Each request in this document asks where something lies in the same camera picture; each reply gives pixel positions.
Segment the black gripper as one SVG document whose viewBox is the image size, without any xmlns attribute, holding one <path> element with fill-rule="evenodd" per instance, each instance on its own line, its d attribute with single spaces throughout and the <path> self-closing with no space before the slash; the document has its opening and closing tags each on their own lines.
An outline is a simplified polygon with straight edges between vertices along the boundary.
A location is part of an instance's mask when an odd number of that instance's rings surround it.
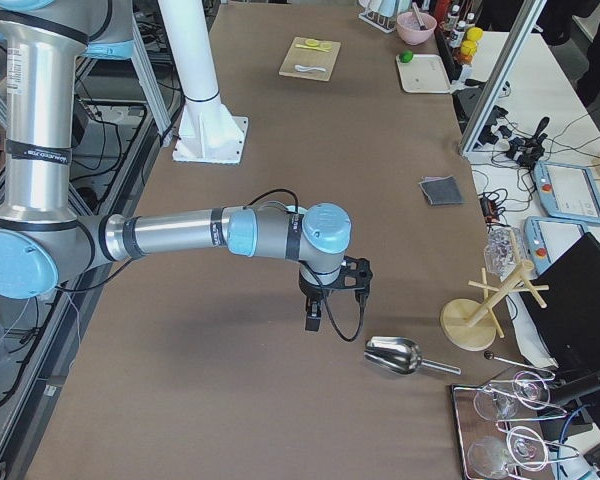
<svg viewBox="0 0 600 480">
<path fill-rule="evenodd" d="M 318 332 L 322 319 L 321 301 L 325 301 L 332 291 L 344 287 L 344 267 L 339 266 L 333 272 L 320 273 L 305 261 L 300 261 L 299 264 L 299 287 L 306 297 L 305 330 Z"/>
</svg>

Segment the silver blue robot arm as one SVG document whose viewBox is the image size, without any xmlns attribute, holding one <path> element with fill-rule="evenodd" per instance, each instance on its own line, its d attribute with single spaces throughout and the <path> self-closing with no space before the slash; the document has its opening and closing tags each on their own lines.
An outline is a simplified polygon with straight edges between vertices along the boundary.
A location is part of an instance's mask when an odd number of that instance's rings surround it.
<svg viewBox="0 0 600 480">
<path fill-rule="evenodd" d="M 5 197 L 0 295 L 28 299 L 101 265 L 159 252 L 228 249 L 299 264 L 306 323 L 319 327 L 333 290 L 349 287 L 351 221 L 339 206 L 250 204 L 163 216 L 80 216 L 68 205 L 75 63 L 133 55 L 128 1 L 0 1 L 7 46 Z"/>
</svg>

